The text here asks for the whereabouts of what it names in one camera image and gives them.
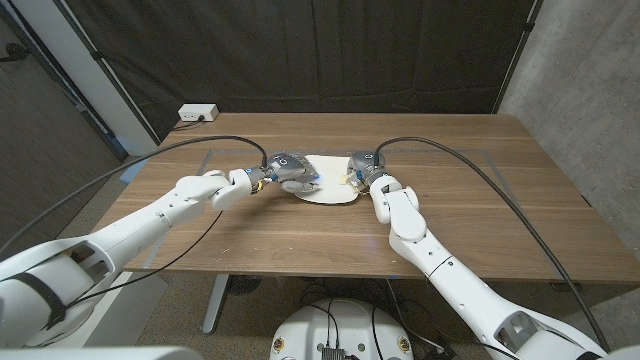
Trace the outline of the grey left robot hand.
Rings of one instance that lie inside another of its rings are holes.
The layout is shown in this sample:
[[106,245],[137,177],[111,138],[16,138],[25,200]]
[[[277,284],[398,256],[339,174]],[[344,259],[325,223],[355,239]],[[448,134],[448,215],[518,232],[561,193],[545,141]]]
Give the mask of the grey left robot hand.
[[263,179],[277,183],[288,193],[311,193],[319,188],[319,174],[311,162],[300,154],[276,153],[263,168]]

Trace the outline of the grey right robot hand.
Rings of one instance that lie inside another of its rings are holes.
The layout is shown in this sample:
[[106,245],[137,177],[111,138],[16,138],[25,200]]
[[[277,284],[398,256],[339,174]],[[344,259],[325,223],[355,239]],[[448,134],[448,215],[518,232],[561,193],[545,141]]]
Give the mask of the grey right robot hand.
[[346,183],[357,192],[366,191],[370,185],[387,175],[386,160],[380,153],[359,151],[353,153],[347,164]]

